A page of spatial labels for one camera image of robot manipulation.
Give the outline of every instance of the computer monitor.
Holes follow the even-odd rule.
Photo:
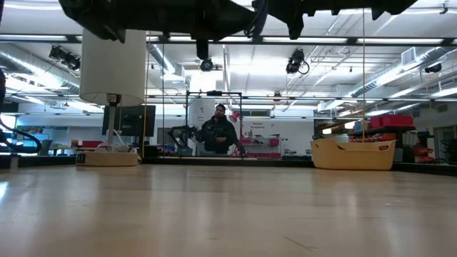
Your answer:
[[[154,125],[156,121],[155,106],[137,107],[116,107],[114,119],[114,129],[119,130],[119,123],[122,136],[143,136],[144,128],[144,109],[146,108],[146,131],[145,136],[154,136]],[[103,131],[106,135],[109,124],[109,107],[105,107],[103,116]]]

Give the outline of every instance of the ceiling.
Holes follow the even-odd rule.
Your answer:
[[[248,6],[251,2],[237,0],[238,4]],[[303,17],[305,28],[302,36],[412,36],[412,37],[454,37],[457,34],[457,2],[448,2],[449,12],[439,14],[443,1],[419,0],[405,13],[398,16],[383,14],[372,21],[371,14],[360,10],[341,12],[332,16],[329,12],[318,12],[314,17]],[[17,6],[41,7],[51,10],[18,9]],[[57,0],[6,0],[0,34],[81,34],[82,28],[67,18],[59,9]],[[288,34],[287,27],[279,20],[268,17],[263,35]],[[48,57],[51,44],[48,43],[15,43],[18,48],[40,59],[52,63]],[[81,44],[60,44],[64,49],[81,55]],[[167,44],[160,46],[164,56],[173,64],[183,65],[189,76],[199,72],[199,60],[196,58],[196,47],[192,44]],[[288,58],[297,49],[303,49],[308,56],[310,72],[298,78],[285,72]],[[340,46],[272,46],[272,45],[230,45],[228,51],[228,71],[231,91],[251,95],[273,95],[280,91],[283,96],[343,96],[347,88],[401,59],[401,53],[408,47],[340,47]],[[223,68],[224,50],[222,45],[210,45],[212,61]],[[449,61],[448,68],[453,69]],[[417,73],[402,78],[401,81],[386,86],[399,91],[416,83]],[[149,69],[149,94],[161,94],[161,79],[158,70]],[[225,90],[222,75],[218,75],[218,90]],[[164,84],[165,93],[184,94],[184,84]],[[371,97],[386,97],[386,91],[376,89]],[[303,101],[299,104],[318,104],[318,101]]]

